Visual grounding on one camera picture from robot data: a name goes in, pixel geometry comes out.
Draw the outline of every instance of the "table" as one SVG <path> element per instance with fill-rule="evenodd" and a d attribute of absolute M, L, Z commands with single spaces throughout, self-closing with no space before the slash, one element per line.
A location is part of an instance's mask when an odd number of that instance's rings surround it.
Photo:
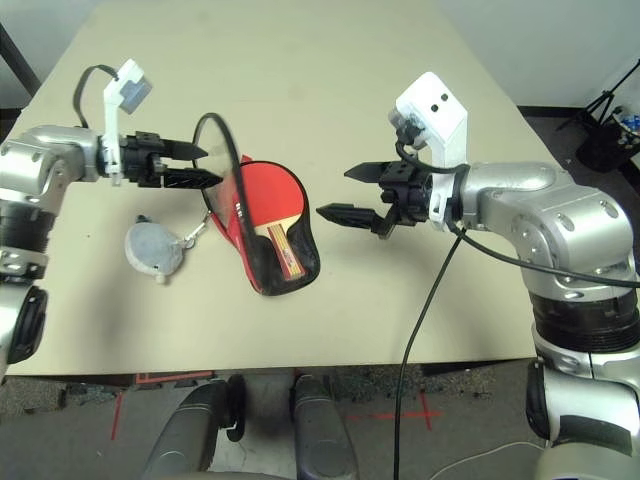
<path fill-rule="evenodd" d="M 76 125 L 71 95 L 91 64 L 134 58 L 154 89 L 121 133 L 190 139 L 200 115 L 222 114 L 243 153 L 280 162 L 312 209 L 334 201 L 384 210 L 375 185 L 342 176 L 394 159 L 387 113 L 420 74 L 436 72 L 470 113 L 472 162 L 553 159 L 447 19 L 425 0 L 196 0 L 98 6 L 23 111 L 11 136 Z M 106 76 L 84 94 L 103 131 Z M 44 338 L 10 374 L 108 374 L 396 363 L 453 242 L 426 225 L 380 241 L 312 215 L 322 271 L 277 298 L 250 287 L 233 248 L 210 228 L 166 286 L 135 272 L 123 240 L 138 214 L 184 235 L 204 213 L 197 191 L 74 184 L 51 234 L 42 286 Z M 493 234 L 476 238 L 509 253 Z M 412 362 L 534 354 L 519 269 L 462 246 Z"/>

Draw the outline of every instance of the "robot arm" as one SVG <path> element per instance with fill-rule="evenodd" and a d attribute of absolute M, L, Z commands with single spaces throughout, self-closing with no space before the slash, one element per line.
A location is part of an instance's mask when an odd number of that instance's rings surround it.
<path fill-rule="evenodd" d="M 154 133 L 117 133 L 118 108 L 131 113 L 148 93 L 129 60 L 105 90 L 107 132 L 41 126 L 0 145 L 0 379 L 30 357 L 44 326 L 47 293 L 34 285 L 47 266 L 49 231 L 72 182 L 127 178 L 140 187 L 201 189 L 222 179 L 196 168 L 167 168 L 162 158 L 193 160 L 206 152 Z"/>
<path fill-rule="evenodd" d="M 536 479 L 639 478 L 640 318 L 629 219 L 613 198 L 545 163 L 466 165 L 461 108 L 435 75 L 418 79 L 390 114 L 401 160 L 345 173 L 378 183 L 388 213 L 350 204 L 318 213 L 381 238 L 395 225 L 429 221 L 461 234 L 462 224 L 503 236 L 528 264 L 595 277 L 522 268 L 538 354 L 529 371 L 527 418 L 549 446 Z M 426 144 L 433 165 L 404 150 Z"/>

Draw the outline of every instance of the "keychain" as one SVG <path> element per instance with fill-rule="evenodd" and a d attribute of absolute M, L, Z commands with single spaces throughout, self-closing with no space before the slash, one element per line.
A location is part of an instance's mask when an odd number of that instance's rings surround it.
<path fill-rule="evenodd" d="M 152 275 L 157 283 L 166 282 L 184 258 L 184 250 L 194 247 L 197 237 L 207 226 L 209 214 L 184 238 L 171 233 L 167 227 L 138 215 L 136 223 L 125 237 L 124 251 L 129 264 L 137 271 Z"/>

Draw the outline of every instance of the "black tripod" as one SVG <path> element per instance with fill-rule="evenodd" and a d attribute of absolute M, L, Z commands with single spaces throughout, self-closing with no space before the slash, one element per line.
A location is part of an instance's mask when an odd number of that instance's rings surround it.
<path fill-rule="evenodd" d="M 562 124 L 560 124 L 558 128 L 556 128 L 556 131 L 562 130 L 564 127 L 566 127 L 567 125 L 569 125 L 571 122 L 574 122 L 574 121 L 584 124 L 585 118 L 591 117 L 591 114 L 595 112 L 600 107 L 600 105 L 602 105 L 604 102 L 607 102 L 606 105 L 604 106 L 604 109 L 602 110 L 602 113 L 600 114 L 600 118 L 598 119 L 598 125 L 602 125 L 602 121 L 606 118 L 606 114 L 607 114 L 607 111 L 609 110 L 609 107 L 611 106 L 611 102 L 613 102 L 613 97 L 615 97 L 615 94 L 613 92 L 615 92 L 616 89 L 620 85 L 622 85 L 624 81 L 627 78 L 629 78 L 633 74 L 633 72 L 635 72 L 639 67 L 640 67 L 640 59 L 638 59 L 638 62 L 631 68 L 631 70 L 629 70 L 626 73 L 624 77 L 622 77 L 618 81 L 618 83 L 616 83 L 613 86 L 611 90 L 603 90 L 602 95 L 600 95 L 589 105 L 581 109 L 573 117 L 567 119 L 565 122 L 562 122 Z"/>

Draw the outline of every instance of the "wooden handle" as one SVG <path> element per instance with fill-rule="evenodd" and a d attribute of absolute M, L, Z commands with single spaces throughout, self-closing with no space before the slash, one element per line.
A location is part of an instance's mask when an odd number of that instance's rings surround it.
<path fill-rule="evenodd" d="M 276 249 L 285 279 L 295 280 L 303 276 L 305 274 L 304 268 L 296 258 L 296 254 L 293 253 L 282 224 L 270 225 L 267 227 L 267 231 L 271 237 L 271 243 Z"/>

